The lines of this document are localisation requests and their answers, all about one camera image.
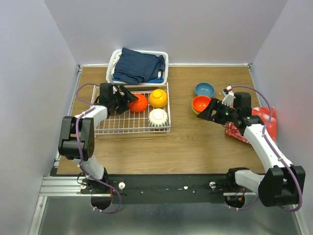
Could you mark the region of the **red orange bowl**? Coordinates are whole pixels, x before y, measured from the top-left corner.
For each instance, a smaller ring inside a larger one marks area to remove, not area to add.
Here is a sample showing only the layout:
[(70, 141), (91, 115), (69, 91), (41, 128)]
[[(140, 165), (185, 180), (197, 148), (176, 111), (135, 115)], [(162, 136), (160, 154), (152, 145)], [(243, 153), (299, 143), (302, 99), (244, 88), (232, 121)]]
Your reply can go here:
[(195, 110), (197, 110), (199, 113), (201, 113), (211, 102), (211, 98), (199, 95), (196, 96), (192, 101), (192, 107), (194, 107)]
[(138, 98), (138, 100), (132, 101), (129, 104), (129, 109), (130, 109), (130, 111), (132, 111), (134, 113), (143, 112), (148, 106), (148, 100), (142, 94), (135, 94), (135, 96)]

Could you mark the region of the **blue bowl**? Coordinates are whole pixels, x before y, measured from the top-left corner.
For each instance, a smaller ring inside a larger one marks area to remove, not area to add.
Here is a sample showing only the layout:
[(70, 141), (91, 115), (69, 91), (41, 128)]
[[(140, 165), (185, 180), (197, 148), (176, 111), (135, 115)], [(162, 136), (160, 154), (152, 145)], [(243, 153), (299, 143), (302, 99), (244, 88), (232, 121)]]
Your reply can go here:
[(215, 94), (215, 88), (210, 83), (201, 82), (195, 86), (195, 93), (196, 95), (213, 97)]

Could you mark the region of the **lime green bowl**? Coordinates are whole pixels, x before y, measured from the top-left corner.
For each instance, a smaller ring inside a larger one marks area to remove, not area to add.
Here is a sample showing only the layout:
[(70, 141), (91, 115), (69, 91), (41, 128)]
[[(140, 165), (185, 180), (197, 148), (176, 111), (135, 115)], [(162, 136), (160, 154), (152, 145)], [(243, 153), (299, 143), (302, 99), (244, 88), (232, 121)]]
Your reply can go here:
[(192, 110), (193, 110), (195, 115), (199, 115), (200, 114), (197, 110), (194, 109), (194, 107), (192, 107)]

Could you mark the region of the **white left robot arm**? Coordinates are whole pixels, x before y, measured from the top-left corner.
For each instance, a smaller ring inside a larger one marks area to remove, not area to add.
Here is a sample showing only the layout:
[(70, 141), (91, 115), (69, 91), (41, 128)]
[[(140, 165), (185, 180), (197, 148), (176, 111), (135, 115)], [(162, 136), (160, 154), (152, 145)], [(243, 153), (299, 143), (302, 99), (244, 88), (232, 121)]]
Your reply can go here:
[(138, 101), (138, 97), (123, 85), (101, 83), (98, 87), (99, 96), (89, 109), (75, 116), (63, 117), (58, 152), (76, 162), (87, 179), (92, 181), (91, 187), (97, 193), (104, 193), (108, 188), (116, 189), (108, 184), (107, 171), (94, 154), (94, 128), (110, 116), (129, 110), (129, 105)]

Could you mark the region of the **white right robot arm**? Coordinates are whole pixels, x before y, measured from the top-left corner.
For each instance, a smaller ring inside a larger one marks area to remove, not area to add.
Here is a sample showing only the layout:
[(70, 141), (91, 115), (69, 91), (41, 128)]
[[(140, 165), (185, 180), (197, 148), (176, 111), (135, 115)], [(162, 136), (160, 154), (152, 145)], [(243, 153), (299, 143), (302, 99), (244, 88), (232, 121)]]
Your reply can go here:
[(233, 123), (257, 153), (266, 173), (259, 175), (244, 167), (231, 168), (225, 187), (231, 192), (244, 187), (256, 193), (266, 207), (286, 209), (287, 205), (294, 205), (294, 211), (299, 210), (303, 203), (304, 168), (284, 156), (267, 132), (265, 123), (259, 116), (252, 115), (249, 93), (227, 92), (226, 97), (231, 97), (233, 103), (213, 98), (198, 117), (221, 125)]

